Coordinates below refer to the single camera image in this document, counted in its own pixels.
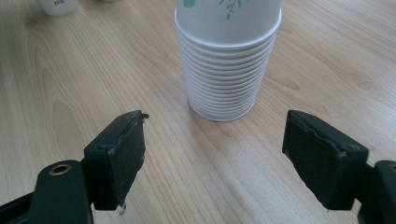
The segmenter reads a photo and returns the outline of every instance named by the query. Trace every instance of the light wood tabletop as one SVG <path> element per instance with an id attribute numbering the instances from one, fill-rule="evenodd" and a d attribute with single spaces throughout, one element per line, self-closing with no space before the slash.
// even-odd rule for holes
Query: light wood tabletop
<path id="1" fill-rule="evenodd" d="M 1 0 L 0 204 L 141 109 L 146 159 L 126 213 L 95 223 L 357 223 L 328 211 L 282 153 L 287 112 L 315 115 L 396 161 L 396 2 L 285 0 L 254 107 L 214 122 L 190 107 L 176 0 L 81 0 L 50 18 L 34 0 Z"/>

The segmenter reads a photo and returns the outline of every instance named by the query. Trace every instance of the wooden table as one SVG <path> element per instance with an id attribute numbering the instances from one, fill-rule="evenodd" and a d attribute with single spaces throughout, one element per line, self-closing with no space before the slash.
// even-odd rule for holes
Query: wooden table
<path id="1" fill-rule="evenodd" d="M 370 148 L 370 164 L 396 161 L 395 1 L 284 1 L 257 102 L 233 122 L 189 107 L 176 0 L 81 0 L 62 18 L 1 3 L 0 204 L 136 109 L 150 114 L 145 164 L 126 214 L 96 223 L 357 223 L 358 202 L 327 211 L 282 154 L 289 109 Z"/>

